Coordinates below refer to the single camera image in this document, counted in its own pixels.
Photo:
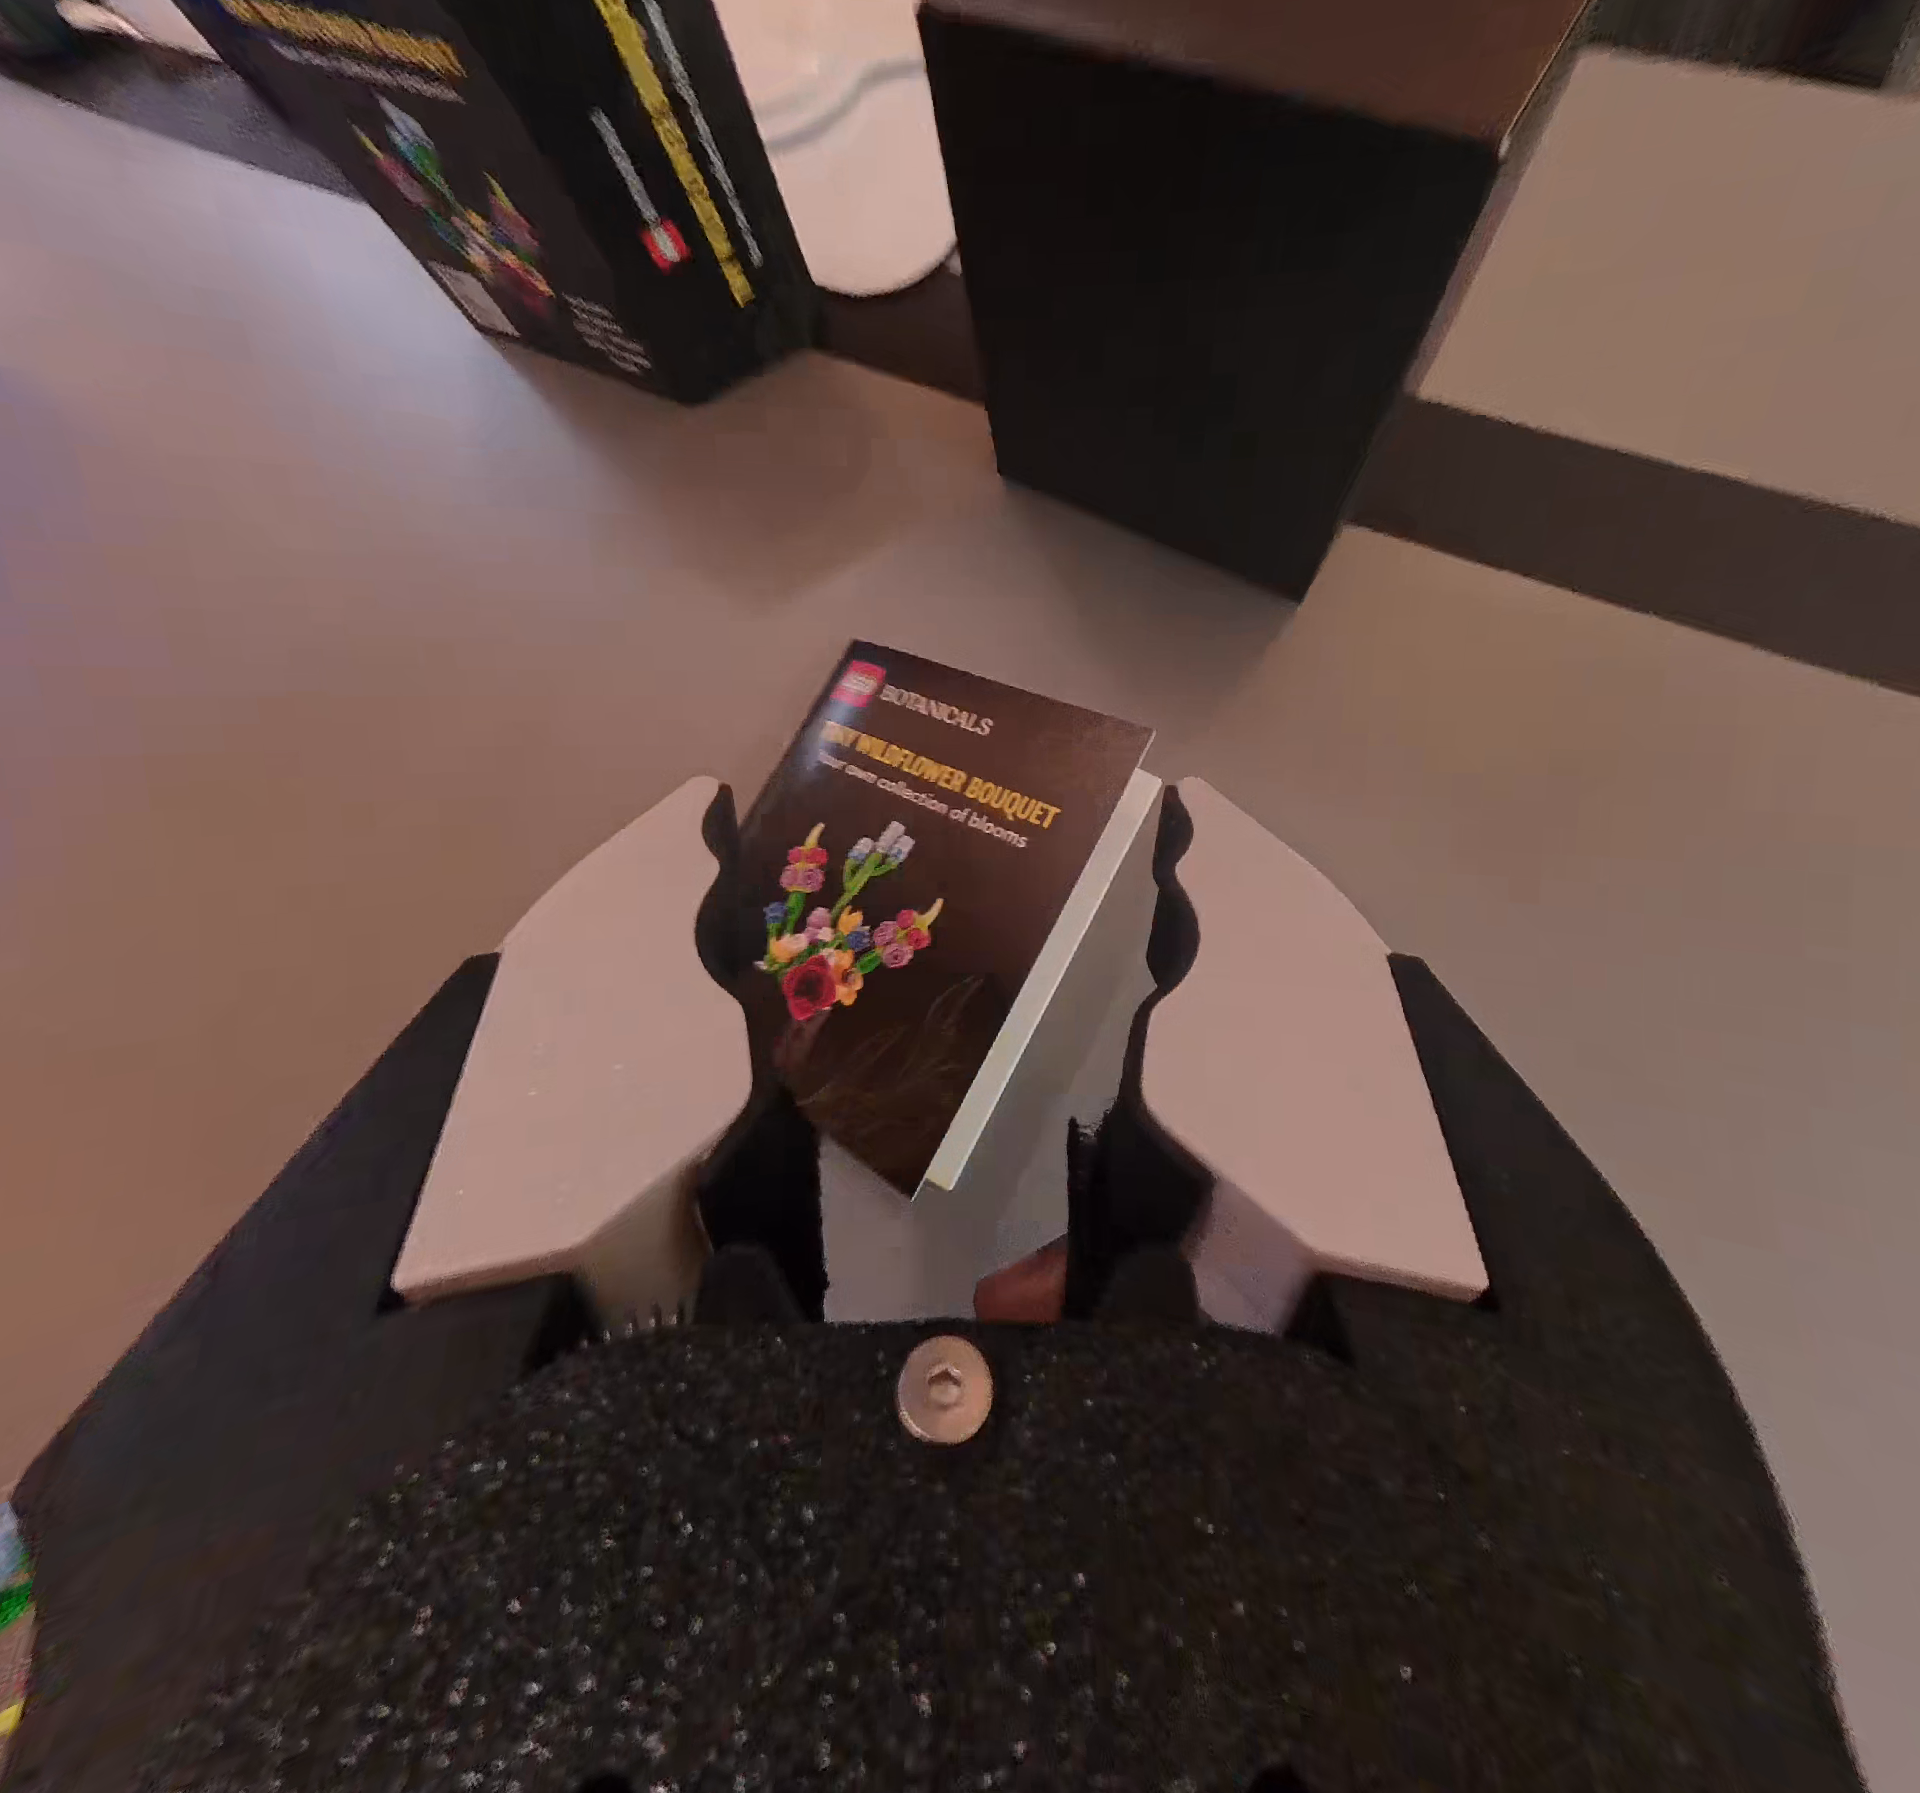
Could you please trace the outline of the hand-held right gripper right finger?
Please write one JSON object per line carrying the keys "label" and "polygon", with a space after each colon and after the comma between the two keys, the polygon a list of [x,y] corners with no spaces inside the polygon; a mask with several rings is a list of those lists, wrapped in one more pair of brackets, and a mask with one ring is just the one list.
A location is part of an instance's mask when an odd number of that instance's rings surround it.
{"label": "hand-held right gripper right finger", "polygon": [[1204,1319],[1279,1334],[1319,1280],[1489,1291],[1393,958],[1308,861],[1199,779],[1164,793],[1150,993],[1067,1151],[1066,1313],[1179,1252]]}

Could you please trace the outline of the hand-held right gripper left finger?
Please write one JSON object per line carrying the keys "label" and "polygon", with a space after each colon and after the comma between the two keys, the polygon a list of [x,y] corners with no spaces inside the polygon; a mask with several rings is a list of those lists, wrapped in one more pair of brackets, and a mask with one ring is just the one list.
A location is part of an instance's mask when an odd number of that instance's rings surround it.
{"label": "hand-held right gripper left finger", "polygon": [[507,933],[395,1255],[406,1304],[561,1276],[617,1319],[759,1246],[822,1317],[818,1136],[754,1054],[736,850],[729,787],[693,776]]}

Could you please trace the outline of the lego instruction booklet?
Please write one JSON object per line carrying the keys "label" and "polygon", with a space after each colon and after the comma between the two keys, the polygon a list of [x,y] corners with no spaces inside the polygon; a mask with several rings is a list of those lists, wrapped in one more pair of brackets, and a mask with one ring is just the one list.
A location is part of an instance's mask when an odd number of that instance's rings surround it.
{"label": "lego instruction booklet", "polygon": [[1152,745],[854,639],[745,811],[755,1060],[900,1196],[954,1189],[987,1131],[1133,839]]}

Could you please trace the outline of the black rectangular block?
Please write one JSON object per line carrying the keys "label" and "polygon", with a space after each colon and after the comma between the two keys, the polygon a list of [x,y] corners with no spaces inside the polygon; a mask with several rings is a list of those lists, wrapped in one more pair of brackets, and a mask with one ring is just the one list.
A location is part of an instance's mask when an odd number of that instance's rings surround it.
{"label": "black rectangular block", "polygon": [[1304,598],[1590,0],[923,0],[998,471]]}

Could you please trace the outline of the black lego set box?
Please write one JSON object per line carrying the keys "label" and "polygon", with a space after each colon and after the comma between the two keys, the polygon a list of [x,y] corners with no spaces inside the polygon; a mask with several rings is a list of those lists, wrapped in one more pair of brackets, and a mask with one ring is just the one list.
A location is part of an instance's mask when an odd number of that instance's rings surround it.
{"label": "black lego set box", "polygon": [[684,405],[818,300],[712,0],[174,0],[482,333]]}

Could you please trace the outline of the person's right hand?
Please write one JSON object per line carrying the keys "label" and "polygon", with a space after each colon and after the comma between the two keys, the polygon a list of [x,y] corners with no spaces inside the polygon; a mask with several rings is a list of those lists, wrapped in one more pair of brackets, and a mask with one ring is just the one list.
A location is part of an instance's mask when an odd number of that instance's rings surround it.
{"label": "person's right hand", "polygon": [[972,1317],[989,1324],[1047,1324],[1061,1317],[1070,1245],[1061,1235],[981,1276],[972,1291]]}

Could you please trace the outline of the black board with white ledge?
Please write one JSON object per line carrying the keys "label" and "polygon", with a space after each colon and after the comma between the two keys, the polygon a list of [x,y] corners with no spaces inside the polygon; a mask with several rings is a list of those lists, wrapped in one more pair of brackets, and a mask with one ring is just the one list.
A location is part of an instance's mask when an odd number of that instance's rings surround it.
{"label": "black board with white ledge", "polygon": [[712,0],[813,285],[902,292],[956,245],[920,0]]}

